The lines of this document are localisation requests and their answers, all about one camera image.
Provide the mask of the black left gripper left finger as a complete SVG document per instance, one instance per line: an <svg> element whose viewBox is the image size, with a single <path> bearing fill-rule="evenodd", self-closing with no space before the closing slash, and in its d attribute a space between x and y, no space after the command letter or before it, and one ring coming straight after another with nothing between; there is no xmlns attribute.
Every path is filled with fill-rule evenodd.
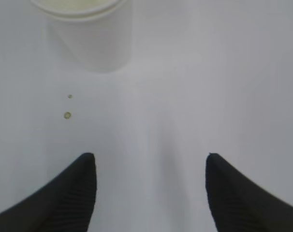
<svg viewBox="0 0 293 232"><path fill-rule="evenodd" d="M96 192L95 157L84 153L41 189L1 212L0 232L86 232Z"/></svg>

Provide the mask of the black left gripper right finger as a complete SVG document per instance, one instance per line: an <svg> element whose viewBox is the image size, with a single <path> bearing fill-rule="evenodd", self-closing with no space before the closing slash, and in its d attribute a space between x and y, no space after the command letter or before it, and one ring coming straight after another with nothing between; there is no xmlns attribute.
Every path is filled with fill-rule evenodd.
<svg viewBox="0 0 293 232"><path fill-rule="evenodd" d="M222 156L206 158L205 188L219 232L293 232L293 206L244 176Z"/></svg>

